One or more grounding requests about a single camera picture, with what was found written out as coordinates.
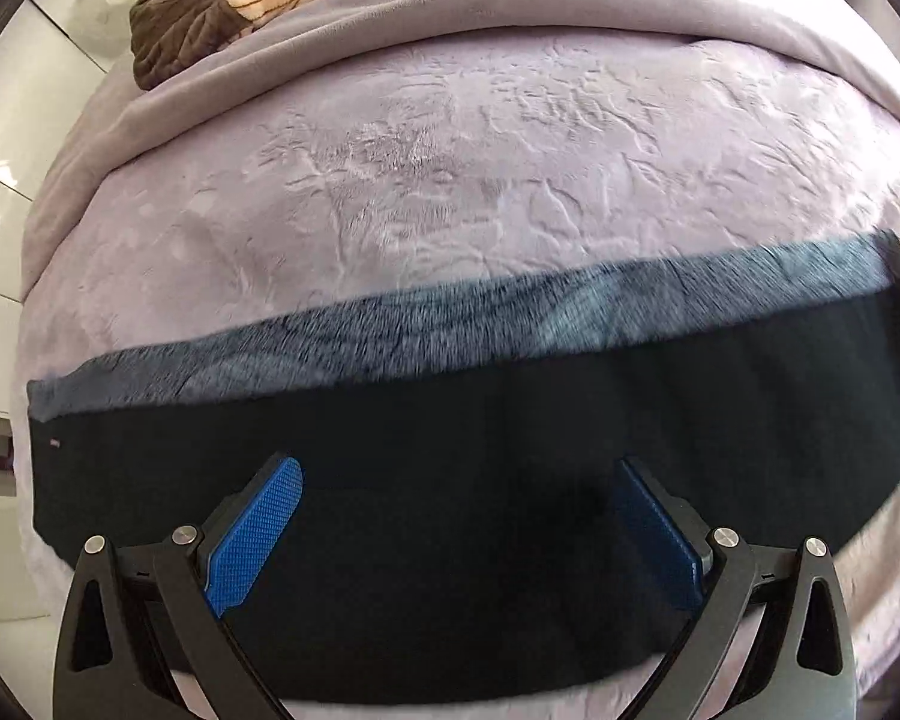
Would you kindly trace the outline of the white glossy cabinet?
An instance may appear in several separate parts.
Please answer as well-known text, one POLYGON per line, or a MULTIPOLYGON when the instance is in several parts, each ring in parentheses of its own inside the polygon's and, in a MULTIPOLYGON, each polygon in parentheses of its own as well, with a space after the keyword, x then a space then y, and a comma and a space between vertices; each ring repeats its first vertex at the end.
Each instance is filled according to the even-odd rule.
POLYGON ((17 0, 0 15, 0 494, 13 489, 23 227, 66 133, 128 50, 133 2, 17 0))

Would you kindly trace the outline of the black pants with grey waistband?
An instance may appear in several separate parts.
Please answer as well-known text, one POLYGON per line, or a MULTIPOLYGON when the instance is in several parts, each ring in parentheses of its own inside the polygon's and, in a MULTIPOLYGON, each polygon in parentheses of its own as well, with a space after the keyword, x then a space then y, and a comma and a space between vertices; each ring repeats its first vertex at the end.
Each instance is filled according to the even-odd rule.
POLYGON ((754 543, 844 546, 900 483, 900 242, 402 289, 27 383, 35 528, 164 538, 273 455, 299 509, 227 624, 290 700, 587 686, 685 618, 617 487, 644 463, 754 543))

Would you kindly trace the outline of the grey bed sheet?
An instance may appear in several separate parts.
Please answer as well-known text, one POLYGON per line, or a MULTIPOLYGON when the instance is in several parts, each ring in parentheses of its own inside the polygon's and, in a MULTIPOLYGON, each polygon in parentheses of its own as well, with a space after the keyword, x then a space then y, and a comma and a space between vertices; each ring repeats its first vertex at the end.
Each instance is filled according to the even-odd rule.
POLYGON ((301 0, 260 26, 240 20, 233 0, 139 0, 133 68, 98 88, 41 184, 23 284, 38 283, 110 172, 190 128, 356 55, 517 28, 752 44, 842 76, 900 120, 900 63, 844 0, 301 0))

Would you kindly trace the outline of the lilac embossed bed blanket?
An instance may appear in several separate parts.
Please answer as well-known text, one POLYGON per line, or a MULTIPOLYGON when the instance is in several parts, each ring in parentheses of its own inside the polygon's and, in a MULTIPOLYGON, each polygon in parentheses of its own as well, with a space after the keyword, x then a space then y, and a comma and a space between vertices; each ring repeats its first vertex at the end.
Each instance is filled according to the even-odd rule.
MULTIPOLYGON (((873 231, 900 242, 900 120, 759 47, 484 31, 318 68, 110 172, 27 296, 14 421, 27 566, 61 610, 77 556, 35 528, 32 376, 402 289, 873 231)), ((847 544, 826 543, 871 694, 900 657, 900 483, 847 544)), ((610 717, 668 647, 504 699, 278 695, 302 718, 610 717)))

